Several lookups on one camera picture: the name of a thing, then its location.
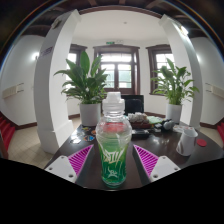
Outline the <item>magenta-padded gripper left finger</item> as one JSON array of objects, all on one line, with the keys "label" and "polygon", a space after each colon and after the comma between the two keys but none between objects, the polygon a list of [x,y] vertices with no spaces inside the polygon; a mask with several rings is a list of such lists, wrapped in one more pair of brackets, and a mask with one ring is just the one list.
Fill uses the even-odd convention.
[{"label": "magenta-padded gripper left finger", "polygon": [[82,186],[94,156],[94,147],[89,145],[69,155],[61,155],[45,168],[45,171]]}]

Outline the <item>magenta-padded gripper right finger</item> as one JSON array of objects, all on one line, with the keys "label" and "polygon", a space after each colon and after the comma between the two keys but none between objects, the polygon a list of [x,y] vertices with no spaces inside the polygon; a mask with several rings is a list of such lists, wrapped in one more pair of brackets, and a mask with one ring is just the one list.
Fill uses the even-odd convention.
[{"label": "magenta-padded gripper right finger", "polygon": [[133,157],[143,185],[157,181],[180,170],[167,156],[156,156],[138,145],[133,145]]}]

